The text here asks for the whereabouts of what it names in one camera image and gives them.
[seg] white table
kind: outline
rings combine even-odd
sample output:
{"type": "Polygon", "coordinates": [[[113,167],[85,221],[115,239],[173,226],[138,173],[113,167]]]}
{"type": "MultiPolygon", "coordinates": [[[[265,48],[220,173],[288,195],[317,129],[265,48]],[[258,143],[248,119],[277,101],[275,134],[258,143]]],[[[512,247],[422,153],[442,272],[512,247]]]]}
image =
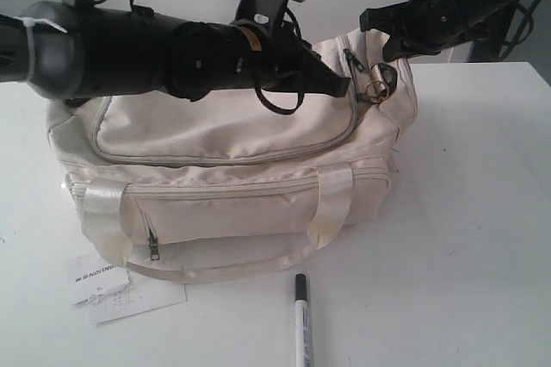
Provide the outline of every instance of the white table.
{"type": "MultiPolygon", "coordinates": [[[[549,366],[551,90],[528,64],[414,74],[419,118],[379,221],[297,269],[310,276],[315,365],[549,366]]],[[[90,245],[59,187],[44,106],[0,86],[0,364],[294,365],[297,271],[189,286],[188,302],[99,327],[67,303],[65,261],[90,245]]]]}

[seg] bag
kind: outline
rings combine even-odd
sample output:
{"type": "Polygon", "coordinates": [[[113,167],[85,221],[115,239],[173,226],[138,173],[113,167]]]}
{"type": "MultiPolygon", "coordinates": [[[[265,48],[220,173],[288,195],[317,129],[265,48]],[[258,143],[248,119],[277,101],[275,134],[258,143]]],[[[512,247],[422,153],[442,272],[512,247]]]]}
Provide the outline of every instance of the bag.
{"type": "MultiPolygon", "coordinates": [[[[49,139],[84,235],[113,265],[207,283],[287,269],[343,225],[374,219],[398,175],[391,149],[417,115],[407,61],[379,64],[387,38],[358,29],[315,46],[353,81],[346,97],[308,95],[291,116],[267,110],[253,90],[215,91],[197,103],[156,91],[77,109],[50,103],[49,139]],[[128,261],[134,244],[155,260],[161,245],[275,233],[308,241],[279,258],[219,268],[128,261]]],[[[294,107],[296,96],[268,98],[294,107]]]]}

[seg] paper tag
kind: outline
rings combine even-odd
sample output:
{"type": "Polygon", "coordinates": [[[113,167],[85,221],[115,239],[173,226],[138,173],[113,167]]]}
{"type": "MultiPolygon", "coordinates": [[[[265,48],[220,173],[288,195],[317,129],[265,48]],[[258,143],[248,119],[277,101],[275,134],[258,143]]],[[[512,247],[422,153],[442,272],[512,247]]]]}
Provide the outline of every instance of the paper tag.
{"type": "Polygon", "coordinates": [[[97,304],[90,306],[91,324],[117,320],[187,300],[182,283],[159,281],[134,272],[130,277],[132,282],[126,289],[104,296],[97,304]]]}
{"type": "Polygon", "coordinates": [[[67,281],[71,304],[113,294],[130,283],[127,270],[108,264],[97,252],[70,259],[67,281]]]}

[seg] zipper pull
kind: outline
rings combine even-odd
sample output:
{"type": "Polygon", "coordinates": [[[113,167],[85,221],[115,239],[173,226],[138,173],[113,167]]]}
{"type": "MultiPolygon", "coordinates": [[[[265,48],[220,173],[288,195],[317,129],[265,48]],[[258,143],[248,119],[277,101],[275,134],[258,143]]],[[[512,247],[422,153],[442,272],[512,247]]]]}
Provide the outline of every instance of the zipper pull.
{"type": "Polygon", "coordinates": [[[158,239],[151,229],[149,230],[149,236],[147,238],[149,239],[149,254],[151,260],[159,261],[161,256],[158,253],[158,239]]]}
{"type": "Polygon", "coordinates": [[[362,64],[362,62],[357,58],[357,56],[354,55],[351,50],[348,48],[344,49],[344,55],[346,56],[346,59],[354,65],[354,67],[359,72],[365,72],[367,70],[366,66],[362,64]]]}

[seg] bag handle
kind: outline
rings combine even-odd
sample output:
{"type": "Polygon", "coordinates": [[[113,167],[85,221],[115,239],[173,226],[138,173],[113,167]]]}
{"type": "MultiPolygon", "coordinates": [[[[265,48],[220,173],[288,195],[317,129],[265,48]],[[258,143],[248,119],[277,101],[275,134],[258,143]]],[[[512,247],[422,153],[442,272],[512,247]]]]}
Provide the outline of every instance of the bag handle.
{"type": "Polygon", "coordinates": [[[93,180],[84,195],[83,234],[108,263],[139,274],[178,283],[215,283],[282,271],[311,257],[333,241],[350,211],[354,176],[348,163],[316,169],[319,202],[308,225],[308,244],[278,258],[196,270],[167,271],[129,262],[132,239],[121,227],[121,202],[127,183],[93,180]]]}

